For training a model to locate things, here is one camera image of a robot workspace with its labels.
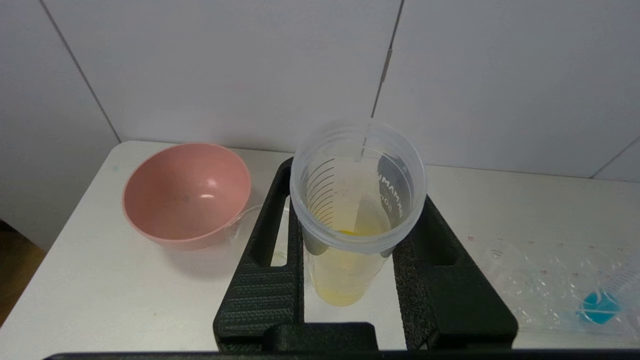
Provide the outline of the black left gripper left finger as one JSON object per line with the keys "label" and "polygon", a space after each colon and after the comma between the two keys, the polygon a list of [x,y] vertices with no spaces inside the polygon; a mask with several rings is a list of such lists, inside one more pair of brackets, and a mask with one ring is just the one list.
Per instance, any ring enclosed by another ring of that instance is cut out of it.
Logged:
{"label": "black left gripper left finger", "polygon": [[292,159],[278,167],[230,285],[214,318],[219,351],[261,351],[273,326],[304,321],[304,249],[301,225],[289,210],[286,264],[271,266],[290,196]]}

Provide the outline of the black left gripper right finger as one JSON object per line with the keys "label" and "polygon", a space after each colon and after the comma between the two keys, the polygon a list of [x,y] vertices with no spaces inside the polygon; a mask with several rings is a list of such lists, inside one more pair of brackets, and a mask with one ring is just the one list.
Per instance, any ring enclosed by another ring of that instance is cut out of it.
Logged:
{"label": "black left gripper right finger", "polygon": [[408,350],[512,348],[518,321],[429,197],[392,261]]}

